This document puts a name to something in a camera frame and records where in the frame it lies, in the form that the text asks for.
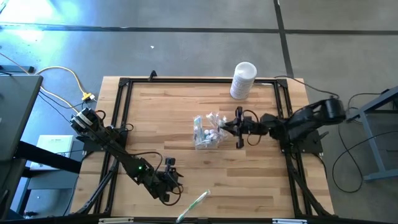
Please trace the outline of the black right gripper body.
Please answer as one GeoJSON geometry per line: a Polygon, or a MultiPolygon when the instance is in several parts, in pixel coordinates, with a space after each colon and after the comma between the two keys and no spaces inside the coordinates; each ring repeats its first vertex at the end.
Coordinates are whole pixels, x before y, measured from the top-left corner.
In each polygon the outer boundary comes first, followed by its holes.
{"type": "Polygon", "coordinates": [[[249,110],[252,113],[256,121],[252,120],[251,116],[244,116],[246,110],[243,110],[241,106],[236,108],[236,136],[238,137],[238,141],[236,143],[236,148],[241,149],[244,146],[243,134],[247,134],[247,143],[250,146],[256,146],[260,143],[261,137],[265,136],[269,132],[269,128],[264,124],[259,122],[257,115],[249,110]],[[249,137],[251,135],[259,136],[258,140],[255,143],[250,143],[249,137]]]}

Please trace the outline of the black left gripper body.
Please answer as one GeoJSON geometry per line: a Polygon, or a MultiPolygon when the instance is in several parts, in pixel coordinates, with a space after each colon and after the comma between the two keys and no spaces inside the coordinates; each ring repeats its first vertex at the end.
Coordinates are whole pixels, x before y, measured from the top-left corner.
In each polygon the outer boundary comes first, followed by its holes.
{"type": "Polygon", "coordinates": [[[165,170],[155,172],[155,193],[161,202],[170,200],[169,192],[176,188],[175,158],[167,157],[165,170]]]}

